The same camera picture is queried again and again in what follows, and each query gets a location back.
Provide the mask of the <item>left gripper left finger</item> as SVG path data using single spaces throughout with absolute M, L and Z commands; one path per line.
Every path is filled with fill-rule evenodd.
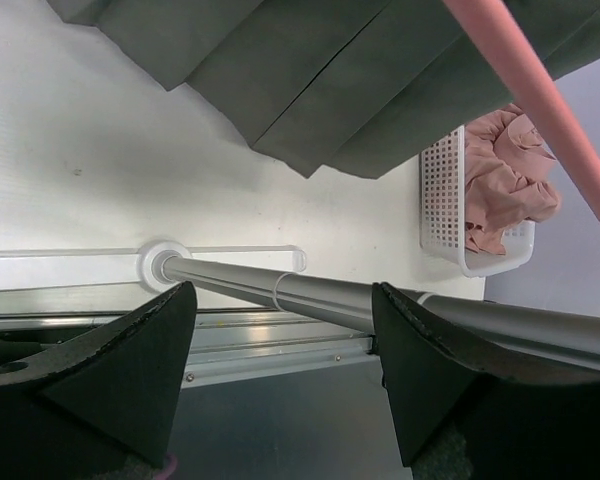
M 197 314 L 181 283 L 61 343 L 0 338 L 0 479 L 152 479 Z

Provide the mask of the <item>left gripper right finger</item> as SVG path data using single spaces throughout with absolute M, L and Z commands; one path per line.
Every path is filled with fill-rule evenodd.
M 372 316 L 417 479 L 600 479 L 600 372 L 500 347 L 389 284 Z

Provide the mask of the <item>pink plastic hanger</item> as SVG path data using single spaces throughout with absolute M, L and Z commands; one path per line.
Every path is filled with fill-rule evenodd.
M 600 157 L 532 45 L 501 1 L 445 2 L 547 141 L 600 223 Z

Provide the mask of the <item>pink pleated skirt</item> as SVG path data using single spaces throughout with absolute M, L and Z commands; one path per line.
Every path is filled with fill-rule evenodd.
M 561 207 L 549 182 L 557 160 L 516 104 L 465 126 L 465 248 L 504 255 L 504 233 L 524 221 L 543 222 Z

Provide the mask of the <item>grey pleated skirt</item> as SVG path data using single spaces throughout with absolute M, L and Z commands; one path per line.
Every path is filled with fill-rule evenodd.
M 511 93 L 440 1 L 55 1 L 303 176 L 376 179 Z

